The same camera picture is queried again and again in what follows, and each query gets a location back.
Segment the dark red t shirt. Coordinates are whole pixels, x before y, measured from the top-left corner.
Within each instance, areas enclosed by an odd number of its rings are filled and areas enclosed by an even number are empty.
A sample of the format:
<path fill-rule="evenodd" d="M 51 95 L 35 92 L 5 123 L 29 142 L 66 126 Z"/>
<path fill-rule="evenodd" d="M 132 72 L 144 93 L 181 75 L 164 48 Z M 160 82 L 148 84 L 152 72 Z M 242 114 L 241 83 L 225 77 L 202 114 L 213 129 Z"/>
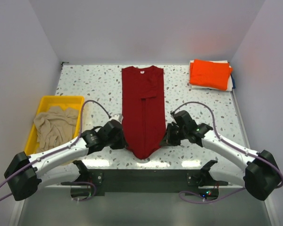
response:
<path fill-rule="evenodd" d="M 139 159 L 160 148 L 166 131 L 164 97 L 162 68 L 122 69 L 122 126 L 128 150 Z"/>

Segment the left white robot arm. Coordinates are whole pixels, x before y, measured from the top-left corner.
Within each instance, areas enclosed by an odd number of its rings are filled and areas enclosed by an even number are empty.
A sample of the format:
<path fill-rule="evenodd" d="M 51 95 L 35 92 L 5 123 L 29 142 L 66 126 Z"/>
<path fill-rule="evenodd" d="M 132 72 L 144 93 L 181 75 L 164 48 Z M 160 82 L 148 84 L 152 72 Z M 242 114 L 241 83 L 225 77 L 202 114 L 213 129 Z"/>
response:
<path fill-rule="evenodd" d="M 71 141 L 45 152 L 14 156 L 4 177 L 15 201 L 24 200 L 46 186 L 64 182 L 83 185 L 88 180 L 88 170 L 77 158 L 99 152 L 109 146 L 125 146 L 122 115 L 111 117 L 104 126 L 84 131 Z"/>

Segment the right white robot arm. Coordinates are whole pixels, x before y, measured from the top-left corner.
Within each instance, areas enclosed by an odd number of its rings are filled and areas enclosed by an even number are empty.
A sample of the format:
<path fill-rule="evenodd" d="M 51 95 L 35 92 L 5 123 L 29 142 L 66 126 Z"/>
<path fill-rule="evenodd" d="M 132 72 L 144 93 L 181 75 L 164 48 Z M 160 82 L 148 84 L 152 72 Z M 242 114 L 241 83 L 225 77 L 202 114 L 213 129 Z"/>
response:
<path fill-rule="evenodd" d="M 283 183 L 283 176 L 269 151 L 257 152 L 243 147 L 221 136 L 215 126 L 197 124 L 185 110 L 172 111 L 171 115 L 174 121 L 167 125 L 161 146 L 179 146 L 181 141 L 188 140 L 223 156 L 244 173 L 241 179 L 227 173 L 228 182 L 243 186 L 261 201 Z"/>

